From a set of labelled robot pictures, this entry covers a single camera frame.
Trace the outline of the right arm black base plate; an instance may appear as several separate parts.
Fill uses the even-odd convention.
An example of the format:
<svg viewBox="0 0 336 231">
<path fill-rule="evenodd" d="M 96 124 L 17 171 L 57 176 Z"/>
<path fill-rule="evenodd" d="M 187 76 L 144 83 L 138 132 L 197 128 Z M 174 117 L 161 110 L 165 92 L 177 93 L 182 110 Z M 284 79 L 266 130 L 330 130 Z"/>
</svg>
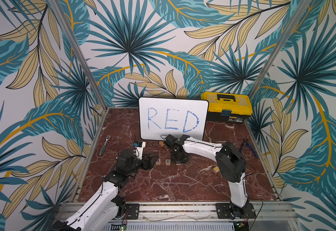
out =
<svg viewBox="0 0 336 231">
<path fill-rule="evenodd" d="M 242 208 L 233 203 L 217 203 L 215 207 L 219 219 L 256 218 L 255 209 L 248 202 Z"/>
</svg>

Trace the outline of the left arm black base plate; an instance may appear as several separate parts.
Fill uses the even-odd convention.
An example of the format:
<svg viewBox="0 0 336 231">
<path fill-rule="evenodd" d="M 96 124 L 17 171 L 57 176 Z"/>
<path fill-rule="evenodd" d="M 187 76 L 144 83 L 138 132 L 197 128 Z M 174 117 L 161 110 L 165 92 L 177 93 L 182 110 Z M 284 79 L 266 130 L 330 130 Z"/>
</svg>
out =
<svg viewBox="0 0 336 231">
<path fill-rule="evenodd" d="M 139 204 L 123 204 L 119 206 L 118 215 L 116 219 L 137 220 L 139 217 L 140 205 Z"/>
</svg>

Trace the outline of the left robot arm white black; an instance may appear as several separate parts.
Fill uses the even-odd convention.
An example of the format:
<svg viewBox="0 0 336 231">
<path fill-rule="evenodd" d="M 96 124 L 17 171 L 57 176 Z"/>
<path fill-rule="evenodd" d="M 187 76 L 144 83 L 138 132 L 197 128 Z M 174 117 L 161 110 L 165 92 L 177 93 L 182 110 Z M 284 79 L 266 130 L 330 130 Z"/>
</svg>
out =
<svg viewBox="0 0 336 231">
<path fill-rule="evenodd" d="M 51 231 L 100 231 L 111 220 L 125 219 L 127 206 L 124 198 L 118 196 L 129 179 L 140 170 L 150 170 L 159 156 L 136 156 L 133 150 L 122 151 L 116 165 L 104 177 L 94 195 L 66 221 L 56 221 Z"/>
</svg>

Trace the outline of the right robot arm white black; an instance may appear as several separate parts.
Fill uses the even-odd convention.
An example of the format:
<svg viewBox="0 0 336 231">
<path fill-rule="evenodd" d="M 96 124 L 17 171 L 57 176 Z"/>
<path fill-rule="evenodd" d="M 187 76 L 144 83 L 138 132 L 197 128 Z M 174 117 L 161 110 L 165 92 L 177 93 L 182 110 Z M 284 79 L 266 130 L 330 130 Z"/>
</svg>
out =
<svg viewBox="0 0 336 231">
<path fill-rule="evenodd" d="M 215 161 L 230 189 L 230 207 L 223 212 L 231 219 L 251 216 L 250 212 L 247 212 L 251 205 L 245 186 L 246 162 L 232 142 L 209 143 L 188 135 L 178 138 L 167 135 L 163 141 L 171 149 L 171 162 L 176 164 L 187 163 L 191 154 Z"/>
</svg>

